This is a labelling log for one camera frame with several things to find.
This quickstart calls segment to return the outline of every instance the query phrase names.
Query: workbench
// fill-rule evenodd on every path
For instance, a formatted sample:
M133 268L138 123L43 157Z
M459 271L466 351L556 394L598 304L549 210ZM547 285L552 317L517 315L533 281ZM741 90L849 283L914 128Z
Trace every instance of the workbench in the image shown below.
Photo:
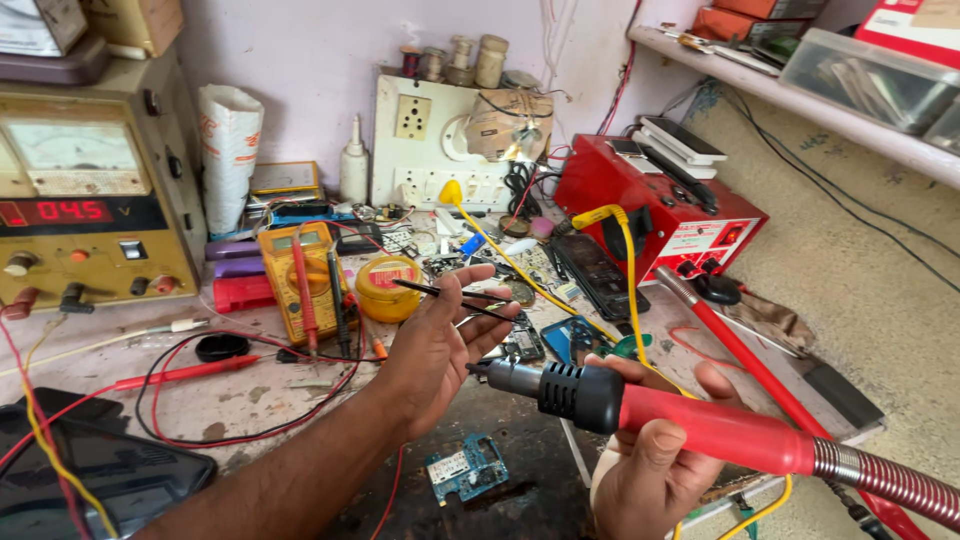
M489 216L487 219L495 223L497 217ZM425 212L415 213L411 220L417 230L434 230L433 219ZM342 258L342 264L348 270L348 282L352 283L351 276L361 266L378 257L379 254L372 254ZM521 266L541 269L548 280L555 277L539 248L521 256L519 261ZM191 317L209 317L211 325L204 330L260 333L285 341L283 323L276 313L276 307L234 312L227 317L205 307L204 304L212 306L211 270L212 265L206 269L207 285L202 298L98 307L91 315L70 315L44 342L35 360L129 331ZM495 281L479 283L477 288L496 284ZM701 359L684 347L677 346L669 335L670 329L677 327L701 328L698 319L665 287L653 285L643 287L640 291L652 305L647 313L640 315L643 331L651 333L654 338L653 344L646 349L648 359L675 383L699 397L705 397L692 374L693 366ZM613 335L620 335L614 324L602 322L584 296L572 301L571 305L592 320L601 322ZM526 308L526 312L537 329L569 316L542 297L538 297L532 307ZM22 352L29 350L39 339L44 324L57 316L52 312L35 313L25 321L8 323L19 349ZM388 350L396 328L396 325L372 323L372 332L383 340ZM797 369L799 360L766 344L755 335L736 326L732 328L836 439L855 445L882 430L881 425L857 430L803 381ZM188 334L148 334L127 342L114 343L84 355L38 365L31 370L31 377L36 387L93 392L116 380L144 375L164 350ZM735 363L707 331L686 331L684 340L706 355ZM336 353L334 343L327 342L325 345L328 352ZM194 365L197 360L192 349L192 346L184 349L170 369ZM2 351L0 371L15 367L6 346ZM275 352L276 347L254 344L251 354L269 355ZM548 350L547 359L551 357ZM166 383L160 397L157 419L166 434L177 438L215 439L257 432L303 414L328 391L319 387L290 388L292 382L304 379L338 380L350 366L345 363L309 366L279 364L267 356L249 368L228 375ZM342 400L348 399L369 382L378 369L376 363L362 363L345 391L324 409L329 411ZM721 370L737 387L749 408L785 419L780 408L751 376L736 370ZM21 396L16 375L0 378L0 404L16 402ZM103 397L122 403L123 414L132 418L135 391L108 392ZM576 429L572 432L586 469L592 474L597 458L606 445L606 438ZM133 419L129 422L128 433L145 436ZM461 503L455 497L448 498L447 505L440 507L423 461L434 453L449 455L459 451L457 443L471 433L486 433L493 438L503 455L510 479L476 499ZM249 444L201 452L217 460L221 475L229 475L282 444L290 436L293 436L292 432ZM324 537L370 537L390 498L396 460L397 455L394 454L368 479L351 504L330 524ZM685 526L690 527L696 521L706 519L711 512L729 505L729 495L770 485L775 480L728 465L702 500L707 505L707 511L689 520ZM590 538L593 537L593 519L588 509L587 481L582 478L559 419L538 413L534 400L491 390L470 376L438 426L403 449L396 500L381 537L487 539L495 534L497 536L494 537L502 538Z

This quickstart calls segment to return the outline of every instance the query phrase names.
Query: hand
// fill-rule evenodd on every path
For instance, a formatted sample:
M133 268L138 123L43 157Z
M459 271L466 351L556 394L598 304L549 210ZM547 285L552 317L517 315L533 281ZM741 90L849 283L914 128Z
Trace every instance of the hand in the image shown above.
M390 397L407 424L407 440L432 430L450 406L453 396L467 378L469 362L478 361L499 345L512 325L492 317L474 317L456 328L468 313L460 306L461 289L473 282L493 277L492 264L477 264L449 273L434 282L440 296L427 296L400 330L390 348L387 361L373 380L377 392ZM507 287L484 292L509 299ZM492 302L468 299L481 307ZM510 302L496 310L515 317L520 305Z
M660 374L637 362L589 355L587 365L612 368L627 383L679 393ZM694 375L714 402L743 407L730 381L709 363L698 364ZM618 431L611 438L590 489L600 538L662 540L693 510L724 462L681 450L685 440L684 429L669 420L654 420L640 433Z

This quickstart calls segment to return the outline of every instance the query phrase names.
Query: shelf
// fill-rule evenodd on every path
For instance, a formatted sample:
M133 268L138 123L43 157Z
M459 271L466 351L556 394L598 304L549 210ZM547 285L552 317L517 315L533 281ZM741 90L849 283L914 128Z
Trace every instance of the shelf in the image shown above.
M960 157L922 140L884 128L852 112L811 97L777 79L716 55L684 47L673 37L648 27L634 27L628 36L638 44L683 63L724 83L754 94L781 109L789 110L869 148L891 160L960 189Z

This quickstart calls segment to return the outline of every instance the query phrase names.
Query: cardboard box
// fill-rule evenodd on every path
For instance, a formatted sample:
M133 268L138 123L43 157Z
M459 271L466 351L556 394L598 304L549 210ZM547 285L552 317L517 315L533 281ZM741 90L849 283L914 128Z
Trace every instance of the cardboard box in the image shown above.
M86 32L77 0L4 0L0 53L62 57Z
M812 19L827 0L713 0L714 8L744 13L759 19Z
M740 41L753 44L780 36L797 37L804 31L806 23L805 20L766 21L743 13L701 8L691 34L717 41L730 41L736 34Z
M960 69L960 0L882 0L854 37Z
M90 30L112 45L161 56L183 29L180 0L82 0Z

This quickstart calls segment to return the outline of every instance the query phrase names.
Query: yellow container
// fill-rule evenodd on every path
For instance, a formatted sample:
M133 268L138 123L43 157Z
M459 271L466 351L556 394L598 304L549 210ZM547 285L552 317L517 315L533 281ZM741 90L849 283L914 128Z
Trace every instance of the yellow container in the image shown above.
M420 267L407 257L372 260L357 274L356 289L364 315L381 323L407 320L420 305L418 291L394 284L394 278L420 283Z

